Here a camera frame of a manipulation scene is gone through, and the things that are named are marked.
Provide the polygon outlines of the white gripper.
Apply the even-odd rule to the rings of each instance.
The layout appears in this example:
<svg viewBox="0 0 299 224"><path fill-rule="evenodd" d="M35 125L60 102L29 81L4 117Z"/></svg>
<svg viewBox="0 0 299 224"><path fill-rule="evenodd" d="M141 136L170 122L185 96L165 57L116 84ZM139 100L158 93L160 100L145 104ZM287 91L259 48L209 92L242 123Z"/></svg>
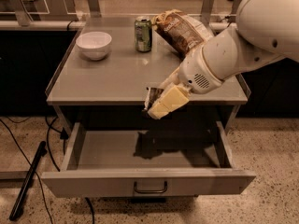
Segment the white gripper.
<svg viewBox="0 0 299 224"><path fill-rule="evenodd" d="M188 85L197 94L206 94L216 90L223 82L209 69L203 57L203 48L191 50L180 64L159 86L165 89L161 96L153 103L148 114L153 119L161 119L169 113L186 105L190 99L190 90L179 84Z"/></svg>

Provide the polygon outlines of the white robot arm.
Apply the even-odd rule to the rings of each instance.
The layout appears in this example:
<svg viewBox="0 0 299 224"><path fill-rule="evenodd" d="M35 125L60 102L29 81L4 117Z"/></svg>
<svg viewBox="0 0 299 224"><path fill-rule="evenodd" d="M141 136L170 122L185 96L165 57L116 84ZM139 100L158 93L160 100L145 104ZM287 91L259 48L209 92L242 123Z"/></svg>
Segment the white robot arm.
<svg viewBox="0 0 299 224"><path fill-rule="evenodd" d="M299 0L242 0L235 23L218 35L180 10L155 16L153 28L180 55L180 66L150 88L145 109L160 119L216 90L230 77L283 58L299 61Z"/></svg>

